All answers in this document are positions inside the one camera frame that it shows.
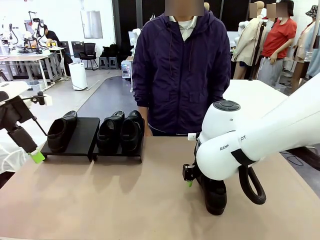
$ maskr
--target jacket zipper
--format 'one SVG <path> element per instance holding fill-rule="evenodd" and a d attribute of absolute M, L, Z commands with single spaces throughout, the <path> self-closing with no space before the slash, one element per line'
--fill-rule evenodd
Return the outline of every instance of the jacket zipper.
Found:
<path fill-rule="evenodd" d="M 184 64 L 184 57 L 185 57 L 185 47 L 186 47 L 186 42 L 183 41 L 183 48 L 182 48 L 182 59 L 181 59 L 181 64 L 180 64 L 180 78 L 179 78 L 179 86 L 178 86 L 178 105 L 176 108 L 176 131 L 175 133 L 178 133 L 178 123 L 179 123 L 179 118 L 180 118 L 180 96 L 181 96 L 181 81 L 182 81 L 182 74 L 183 74 L 183 64 Z"/>

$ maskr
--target white collar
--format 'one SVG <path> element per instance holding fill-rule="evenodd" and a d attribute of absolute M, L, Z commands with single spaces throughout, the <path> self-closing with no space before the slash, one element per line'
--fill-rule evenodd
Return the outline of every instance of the white collar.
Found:
<path fill-rule="evenodd" d="M 193 16 L 193 19 L 192 19 L 192 21 L 191 21 L 190 26 L 188 27 L 188 29 L 189 29 L 189 28 L 194 28 L 194 27 L 196 26 L 196 24 L 197 24 L 197 18 L 198 18 L 198 16 Z M 169 16 L 169 20 L 170 20 L 171 22 L 177 22 L 176 19 L 174 18 L 174 16 Z"/>

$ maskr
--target black shoe rack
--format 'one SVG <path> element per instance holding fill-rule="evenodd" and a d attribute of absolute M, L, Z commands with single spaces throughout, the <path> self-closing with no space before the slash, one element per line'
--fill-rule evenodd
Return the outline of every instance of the black shoe rack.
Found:
<path fill-rule="evenodd" d="M 97 117 L 78 117 L 76 128 L 64 152 L 52 152 L 46 142 L 41 153 L 45 158 L 48 156 L 85 156 L 92 162 L 99 126 L 100 119 Z"/>
<path fill-rule="evenodd" d="M 45 158 L 48 156 L 85 156 L 92 162 L 96 161 L 99 156 L 101 156 L 102 161 L 107 161 L 108 157 L 125 157 L 128 160 L 137 160 L 139 163 L 142 163 L 144 137 L 142 137 L 134 151 L 124 152 L 119 144 L 116 152 L 100 152 L 96 145 L 99 127 L 100 119 L 97 117 L 78 117 L 76 128 L 64 152 L 52 152 L 46 142 L 41 153 Z"/>
<path fill-rule="evenodd" d="M 116 152 L 101 152 L 99 151 L 96 145 L 92 153 L 93 161 L 97 161 L 99 157 L 101 160 L 108 160 L 107 157 L 124 157 L 124 158 L 128 158 L 128 160 L 137 160 L 141 164 L 143 145 L 144 145 L 144 137 L 142 137 L 142 139 L 140 140 L 137 148 L 134 151 L 130 151 L 130 152 L 123 151 L 120 144 Z"/>

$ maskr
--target stool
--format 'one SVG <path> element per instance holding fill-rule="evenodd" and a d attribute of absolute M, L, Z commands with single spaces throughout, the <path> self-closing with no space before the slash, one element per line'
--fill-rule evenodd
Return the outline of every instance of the stool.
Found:
<path fill-rule="evenodd" d="M 115 57 L 115 56 L 109 57 L 109 69 L 119 69 L 117 57 Z"/>
<path fill-rule="evenodd" d="M 99 69 L 108 70 L 108 58 L 107 57 L 99 57 Z"/>

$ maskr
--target red shirt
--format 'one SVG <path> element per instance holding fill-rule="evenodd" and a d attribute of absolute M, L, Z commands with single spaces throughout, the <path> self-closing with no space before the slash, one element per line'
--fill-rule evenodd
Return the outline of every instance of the red shirt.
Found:
<path fill-rule="evenodd" d="M 280 25 L 280 20 L 278 20 L 274 25 L 263 45 L 262 55 L 264 57 L 271 57 L 271 55 L 285 44 L 289 39 L 293 39 L 296 36 L 297 23 L 291 18 L 286 21 L 285 24 Z M 284 59 L 287 56 L 288 47 L 283 51 L 278 53 L 278 59 Z"/>

